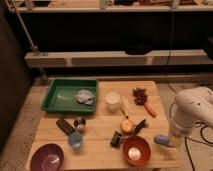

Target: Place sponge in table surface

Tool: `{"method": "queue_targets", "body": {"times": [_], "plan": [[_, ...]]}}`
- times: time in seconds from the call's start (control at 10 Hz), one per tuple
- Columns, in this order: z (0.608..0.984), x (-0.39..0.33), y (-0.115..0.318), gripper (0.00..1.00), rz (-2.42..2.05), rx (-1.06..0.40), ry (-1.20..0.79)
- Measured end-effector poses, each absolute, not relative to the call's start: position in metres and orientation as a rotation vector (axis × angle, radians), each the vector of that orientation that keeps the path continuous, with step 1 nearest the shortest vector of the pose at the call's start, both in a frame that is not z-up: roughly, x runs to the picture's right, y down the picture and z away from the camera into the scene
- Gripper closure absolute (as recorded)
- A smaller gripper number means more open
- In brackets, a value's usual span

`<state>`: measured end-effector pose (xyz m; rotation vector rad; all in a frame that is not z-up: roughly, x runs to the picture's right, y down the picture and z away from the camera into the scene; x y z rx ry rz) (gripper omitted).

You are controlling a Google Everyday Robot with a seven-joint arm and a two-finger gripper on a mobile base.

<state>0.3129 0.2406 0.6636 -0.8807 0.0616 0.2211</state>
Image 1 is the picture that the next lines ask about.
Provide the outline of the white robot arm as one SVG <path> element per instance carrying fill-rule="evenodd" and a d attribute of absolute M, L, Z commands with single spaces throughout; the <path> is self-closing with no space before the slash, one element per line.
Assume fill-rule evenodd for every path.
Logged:
<path fill-rule="evenodd" d="M 196 87 L 179 91 L 175 96 L 177 108 L 169 124 L 169 145 L 178 147 L 200 120 L 213 128 L 213 90 Z"/>

